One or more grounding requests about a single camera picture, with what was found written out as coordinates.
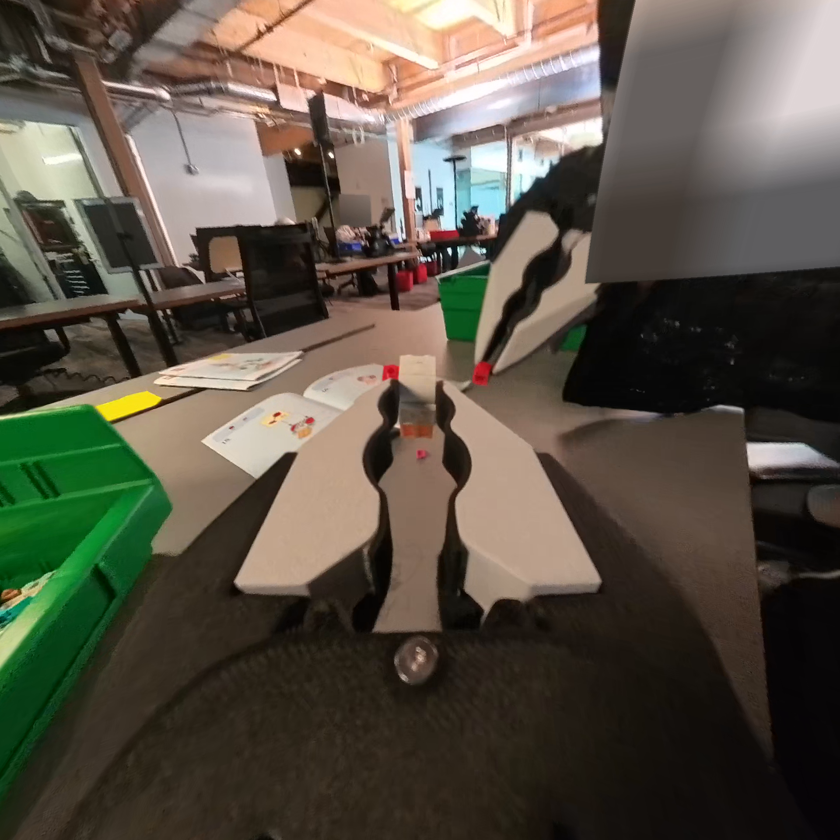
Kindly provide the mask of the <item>pile of loose lego pieces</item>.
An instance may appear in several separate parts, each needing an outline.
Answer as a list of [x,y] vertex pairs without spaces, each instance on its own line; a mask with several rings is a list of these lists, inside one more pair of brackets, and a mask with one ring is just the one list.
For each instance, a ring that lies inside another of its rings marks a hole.
[[54,576],[47,572],[18,588],[6,589],[1,598],[1,634],[3,634]]

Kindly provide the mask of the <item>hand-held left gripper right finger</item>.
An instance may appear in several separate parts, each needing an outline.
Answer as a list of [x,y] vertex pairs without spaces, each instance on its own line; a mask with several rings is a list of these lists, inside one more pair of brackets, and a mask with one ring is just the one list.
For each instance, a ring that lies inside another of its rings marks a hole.
[[600,591],[602,577],[536,450],[449,383],[436,393],[455,482],[437,560],[442,623],[482,623],[499,602]]

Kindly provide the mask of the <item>yellow sticky note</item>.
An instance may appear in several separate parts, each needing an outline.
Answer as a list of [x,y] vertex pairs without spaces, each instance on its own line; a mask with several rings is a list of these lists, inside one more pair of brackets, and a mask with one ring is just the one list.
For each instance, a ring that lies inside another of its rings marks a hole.
[[161,396],[149,391],[143,391],[97,404],[96,409],[106,421],[115,424],[126,418],[149,412],[161,403]]

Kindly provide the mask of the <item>dark board on stand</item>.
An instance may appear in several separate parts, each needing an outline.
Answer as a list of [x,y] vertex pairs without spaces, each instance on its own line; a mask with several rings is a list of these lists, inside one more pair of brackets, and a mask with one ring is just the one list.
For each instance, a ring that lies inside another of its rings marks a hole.
[[168,367],[177,363],[174,346],[152,299],[146,273],[163,267],[150,227],[137,198],[75,198],[76,208],[106,271],[130,273],[138,291],[140,311],[150,323],[159,352]]

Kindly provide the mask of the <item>open lego instruction booklet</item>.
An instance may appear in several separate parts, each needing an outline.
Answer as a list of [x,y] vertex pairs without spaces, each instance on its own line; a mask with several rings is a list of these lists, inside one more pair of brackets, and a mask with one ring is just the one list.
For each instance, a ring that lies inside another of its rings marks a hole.
[[250,407],[207,435],[203,445],[253,478],[304,443],[379,384],[398,377],[396,364],[364,364],[323,376],[301,395],[281,393]]

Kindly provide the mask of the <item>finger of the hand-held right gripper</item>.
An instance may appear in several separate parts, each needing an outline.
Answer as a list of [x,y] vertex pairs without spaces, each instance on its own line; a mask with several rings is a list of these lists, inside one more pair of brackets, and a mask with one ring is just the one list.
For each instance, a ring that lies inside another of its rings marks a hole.
[[504,372],[565,335],[592,312],[601,286],[586,281],[591,240],[590,233],[569,232],[563,236],[563,255],[569,257],[569,267],[541,292],[529,313],[519,316],[508,329],[501,349],[491,357],[492,374]]
[[551,333],[550,303],[562,262],[560,227],[546,211],[527,211],[490,262],[479,313],[474,364],[509,368]]

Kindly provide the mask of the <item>green plastic bin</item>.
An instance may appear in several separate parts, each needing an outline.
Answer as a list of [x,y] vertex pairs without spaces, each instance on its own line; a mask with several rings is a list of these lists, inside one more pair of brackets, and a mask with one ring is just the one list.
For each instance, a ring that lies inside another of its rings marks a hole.
[[54,571],[1,633],[7,792],[151,559],[161,481],[90,405],[2,417],[1,585]]
[[[480,261],[437,275],[437,293],[444,314],[444,325],[449,340],[474,342],[476,340],[480,310],[485,296],[490,262]],[[553,353],[576,352],[585,336],[585,324],[592,317],[596,295],[592,291],[589,301],[570,322],[549,338]]]

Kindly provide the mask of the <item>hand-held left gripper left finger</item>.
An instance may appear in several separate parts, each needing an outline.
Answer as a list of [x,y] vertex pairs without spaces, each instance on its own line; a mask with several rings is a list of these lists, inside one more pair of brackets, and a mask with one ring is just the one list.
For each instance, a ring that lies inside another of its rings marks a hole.
[[392,538],[382,478],[398,407],[398,383],[384,381],[302,446],[234,579],[238,590],[385,596]]

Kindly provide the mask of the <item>multicoloured lego assembly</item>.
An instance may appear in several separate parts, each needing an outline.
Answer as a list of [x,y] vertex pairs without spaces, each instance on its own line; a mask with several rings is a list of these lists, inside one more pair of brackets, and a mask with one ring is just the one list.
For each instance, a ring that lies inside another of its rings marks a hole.
[[432,355],[402,355],[383,366],[382,379],[396,383],[396,421],[404,438],[432,439],[437,420],[437,373]]

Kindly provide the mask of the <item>long brown table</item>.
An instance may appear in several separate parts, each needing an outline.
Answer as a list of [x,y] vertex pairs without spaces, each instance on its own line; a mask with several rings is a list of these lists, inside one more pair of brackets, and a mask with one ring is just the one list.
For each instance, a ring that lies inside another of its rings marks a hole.
[[319,279],[329,280],[337,277],[348,277],[356,275],[361,271],[373,272],[379,268],[387,270],[388,294],[393,311],[400,311],[400,291],[398,289],[396,273],[399,266],[413,266],[420,258],[419,252],[415,249],[397,250],[389,255],[369,257],[362,259],[349,259],[342,262],[322,262],[315,265]]
[[197,305],[203,302],[224,301],[241,298],[245,295],[245,281],[228,278],[210,283],[153,291],[149,300],[138,299],[129,305],[129,310],[151,320],[151,312],[173,312],[176,309]]
[[96,295],[89,297],[62,298],[40,301],[13,308],[2,308],[1,331],[43,330],[65,328],[89,319],[105,321],[112,341],[119,352],[122,364],[132,378],[140,377],[142,371],[126,338],[119,315],[133,310],[141,304],[140,298]]

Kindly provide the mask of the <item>black equipment cart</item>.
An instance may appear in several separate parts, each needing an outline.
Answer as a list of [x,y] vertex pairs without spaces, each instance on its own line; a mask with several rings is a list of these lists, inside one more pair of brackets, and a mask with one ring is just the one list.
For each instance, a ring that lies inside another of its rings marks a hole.
[[206,280],[242,277],[245,301],[227,307],[247,342],[329,319],[309,225],[199,227],[193,242]]

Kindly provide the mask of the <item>closed instruction booklet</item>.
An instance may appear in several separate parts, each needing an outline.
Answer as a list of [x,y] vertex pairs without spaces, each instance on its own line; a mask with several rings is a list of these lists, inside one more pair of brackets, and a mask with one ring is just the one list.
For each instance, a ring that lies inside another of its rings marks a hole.
[[299,364],[304,351],[220,353],[162,371],[154,384],[199,390],[247,392]]

